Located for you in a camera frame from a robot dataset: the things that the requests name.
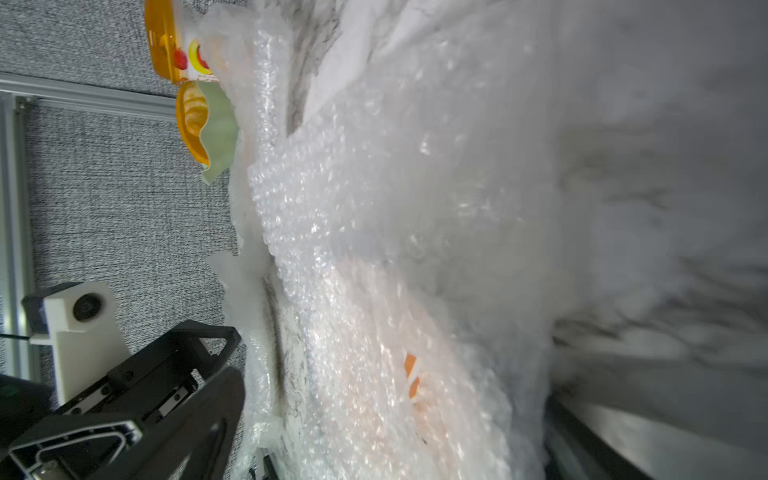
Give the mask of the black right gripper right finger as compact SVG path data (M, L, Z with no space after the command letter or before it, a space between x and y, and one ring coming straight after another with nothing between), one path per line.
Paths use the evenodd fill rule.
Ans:
M546 479L649 479L554 396L547 399L544 420Z

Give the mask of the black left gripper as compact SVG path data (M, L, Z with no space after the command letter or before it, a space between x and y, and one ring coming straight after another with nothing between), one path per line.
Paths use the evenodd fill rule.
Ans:
M234 327L184 321L52 410L1 396L4 479L94 479L227 367Z

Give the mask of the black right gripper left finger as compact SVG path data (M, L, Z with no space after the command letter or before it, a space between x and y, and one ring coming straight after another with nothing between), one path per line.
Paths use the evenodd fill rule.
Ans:
M221 479L245 400L241 372L227 367L94 479Z

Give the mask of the orange sunburst dinner plate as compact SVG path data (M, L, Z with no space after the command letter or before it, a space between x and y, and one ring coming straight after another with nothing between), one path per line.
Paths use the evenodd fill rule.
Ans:
M301 318L303 479L468 479L479 393L439 307L399 272L348 259L308 286Z

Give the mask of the clear bubble wrap sheet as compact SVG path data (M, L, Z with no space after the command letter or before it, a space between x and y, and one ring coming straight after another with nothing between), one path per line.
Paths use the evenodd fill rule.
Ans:
M292 479L307 411L308 286L355 259L437 305L479 393L468 479L541 479L552 326L573 299L557 181L563 47L578 1L390 3L342 29L362 65L290 127L294 28L273 3L216 5L204 51L234 105L250 226L279 279Z

